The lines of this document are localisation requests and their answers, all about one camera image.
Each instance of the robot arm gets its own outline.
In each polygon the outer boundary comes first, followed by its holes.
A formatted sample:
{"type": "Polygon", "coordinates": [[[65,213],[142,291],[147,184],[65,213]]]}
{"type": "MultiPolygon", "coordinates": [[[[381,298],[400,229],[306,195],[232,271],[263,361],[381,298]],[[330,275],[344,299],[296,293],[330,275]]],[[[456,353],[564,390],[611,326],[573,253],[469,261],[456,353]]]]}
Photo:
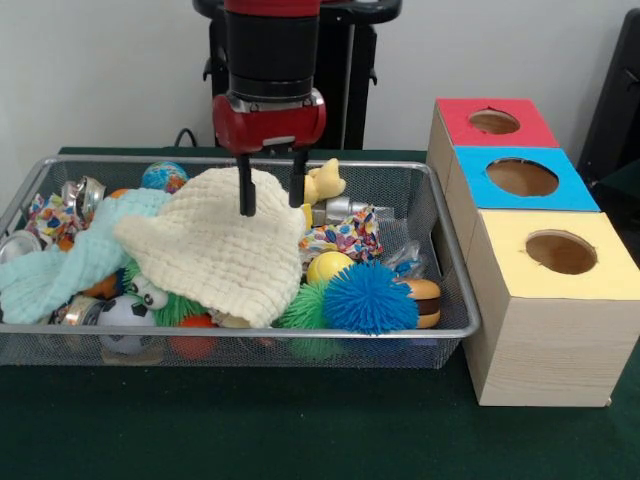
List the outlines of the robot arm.
{"type": "MultiPolygon", "coordinates": [[[[194,0],[210,16],[222,0],[194,0]]],[[[372,24],[395,18],[401,0],[224,0],[229,90],[213,104],[219,143],[237,159],[240,210],[255,214],[250,157],[294,151],[289,203],[302,204],[308,150],[325,128],[326,108],[313,88],[323,21],[372,24]]]]}

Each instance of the green table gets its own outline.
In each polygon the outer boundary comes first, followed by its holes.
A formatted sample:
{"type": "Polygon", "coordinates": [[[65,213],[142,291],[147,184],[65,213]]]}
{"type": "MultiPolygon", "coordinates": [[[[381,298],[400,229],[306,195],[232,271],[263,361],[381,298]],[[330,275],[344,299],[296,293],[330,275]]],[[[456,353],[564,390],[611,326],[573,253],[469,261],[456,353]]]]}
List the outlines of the green table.
{"type": "Polygon", "coordinates": [[[637,479],[639,379],[636,349],[610,408],[512,409],[477,406],[461,349],[439,371],[5,367],[0,458],[7,479],[637,479]]]}

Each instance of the black chair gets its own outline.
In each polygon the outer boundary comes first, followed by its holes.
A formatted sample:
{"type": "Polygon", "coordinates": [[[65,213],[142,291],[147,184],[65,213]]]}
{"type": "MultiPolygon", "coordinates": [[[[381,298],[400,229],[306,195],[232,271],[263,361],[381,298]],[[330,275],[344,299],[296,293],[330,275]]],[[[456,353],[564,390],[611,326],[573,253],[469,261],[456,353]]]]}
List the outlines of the black chair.
{"type": "Polygon", "coordinates": [[[625,18],[578,171],[640,266],[640,9],[625,18]]]}

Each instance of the white towel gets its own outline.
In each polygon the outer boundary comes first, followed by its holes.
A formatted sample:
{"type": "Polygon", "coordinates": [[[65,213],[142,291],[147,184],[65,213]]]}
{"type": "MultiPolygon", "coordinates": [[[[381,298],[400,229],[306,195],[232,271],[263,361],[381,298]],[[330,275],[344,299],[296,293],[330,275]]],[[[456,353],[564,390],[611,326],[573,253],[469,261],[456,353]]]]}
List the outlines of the white towel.
{"type": "Polygon", "coordinates": [[[157,217],[125,217],[114,235],[155,286],[265,328],[298,291],[305,219],[273,175],[252,174],[253,217],[240,215],[238,170],[212,168],[157,217]]]}

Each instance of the blue spiky ball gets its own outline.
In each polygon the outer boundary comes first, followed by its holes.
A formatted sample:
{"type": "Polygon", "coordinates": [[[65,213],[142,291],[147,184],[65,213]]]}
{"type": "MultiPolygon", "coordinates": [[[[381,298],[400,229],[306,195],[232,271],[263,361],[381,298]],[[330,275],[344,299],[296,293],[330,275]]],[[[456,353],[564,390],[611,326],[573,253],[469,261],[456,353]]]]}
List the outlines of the blue spiky ball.
{"type": "Polygon", "coordinates": [[[350,266],[333,277],[325,292],[324,314],[332,328],[379,335],[418,324],[411,289],[379,263],[350,266]]]}

